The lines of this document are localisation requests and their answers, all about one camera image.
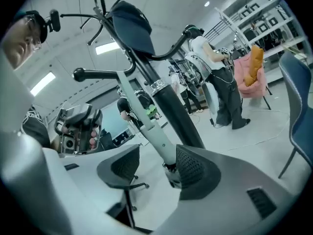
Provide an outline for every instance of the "man with glasses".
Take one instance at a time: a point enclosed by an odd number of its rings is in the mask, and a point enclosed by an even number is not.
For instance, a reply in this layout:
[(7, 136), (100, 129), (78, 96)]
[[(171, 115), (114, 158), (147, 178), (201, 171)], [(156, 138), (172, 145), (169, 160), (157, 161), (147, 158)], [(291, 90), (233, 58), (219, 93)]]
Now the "man with glasses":
[[(47, 34), (47, 23), (38, 11), (18, 12), (1, 41), (0, 59), (16, 70), (41, 48)], [(57, 136), (50, 143), (47, 128), (33, 106), (23, 120), (21, 131), (36, 139), (42, 147), (60, 150), (60, 137)], [(96, 132), (93, 131), (91, 135), (96, 137)], [(95, 140), (91, 138), (89, 142), (90, 147), (94, 148)]]

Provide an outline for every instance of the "black shoe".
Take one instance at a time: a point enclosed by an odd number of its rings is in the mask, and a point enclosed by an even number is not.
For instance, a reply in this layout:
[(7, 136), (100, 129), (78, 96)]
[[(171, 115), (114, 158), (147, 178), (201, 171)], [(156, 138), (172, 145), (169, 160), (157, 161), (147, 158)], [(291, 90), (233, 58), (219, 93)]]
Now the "black shoe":
[(247, 119), (245, 119), (245, 120), (246, 120), (246, 123), (245, 123), (243, 126), (236, 127), (236, 128), (232, 127), (232, 129), (233, 129), (233, 130), (238, 130), (238, 129), (240, 129), (240, 128), (245, 127), (247, 124), (249, 124), (249, 123), (251, 122), (251, 119), (249, 119), (249, 118), (247, 118)]

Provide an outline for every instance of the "white t-shirt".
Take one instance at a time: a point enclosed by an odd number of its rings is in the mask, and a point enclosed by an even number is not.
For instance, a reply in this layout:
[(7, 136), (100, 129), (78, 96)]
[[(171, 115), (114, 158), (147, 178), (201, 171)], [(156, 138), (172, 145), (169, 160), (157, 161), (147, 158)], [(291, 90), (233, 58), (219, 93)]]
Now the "white t-shirt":
[(222, 67), (225, 67), (222, 61), (213, 62), (211, 58), (205, 53), (202, 45), (208, 42), (207, 39), (203, 36), (196, 37), (193, 40), (190, 40), (189, 46), (190, 50), (196, 53), (206, 64), (211, 68), (211, 70), (219, 70)]
[(171, 76), (171, 80), (172, 80), (172, 83), (175, 83), (177, 82), (178, 83), (178, 89), (179, 89), (179, 94), (184, 92), (187, 87), (183, 86), (180, 84), (180, 79), (179, 79), (179, 75), (178, 73), (174, 73), (172, 76)]

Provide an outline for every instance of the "glasses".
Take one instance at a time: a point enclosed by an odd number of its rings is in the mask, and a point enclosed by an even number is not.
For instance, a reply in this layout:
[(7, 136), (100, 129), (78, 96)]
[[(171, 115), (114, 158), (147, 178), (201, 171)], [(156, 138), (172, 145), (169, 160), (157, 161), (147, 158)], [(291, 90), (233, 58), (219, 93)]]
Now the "glasses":
[(26, 25), (33, 38), (33, 44), (35, 46), (34, 51), (41, 49), (40, 26), (36, 22), (35, 16), (27, 16)]

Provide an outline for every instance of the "ceiling light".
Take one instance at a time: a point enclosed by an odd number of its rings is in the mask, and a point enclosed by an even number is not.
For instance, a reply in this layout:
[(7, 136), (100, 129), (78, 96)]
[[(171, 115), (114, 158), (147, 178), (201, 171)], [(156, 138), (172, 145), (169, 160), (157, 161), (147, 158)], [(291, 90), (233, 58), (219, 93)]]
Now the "ceiling light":
[(35, 87), (30, 91), (34, 96), (36, 96), (48, 83), (55, 79), (55, 75), (49, 72)]
[(119, 49), (119, 46), (116, 42), (98, 46), (98, 47), (96, 47), (96, 52), (97, 52), (97, 55), (100, 55), (102, 53), (105, 53), (105, 52), (108, 52), (108, 51), (114, 50), (114, 49)]

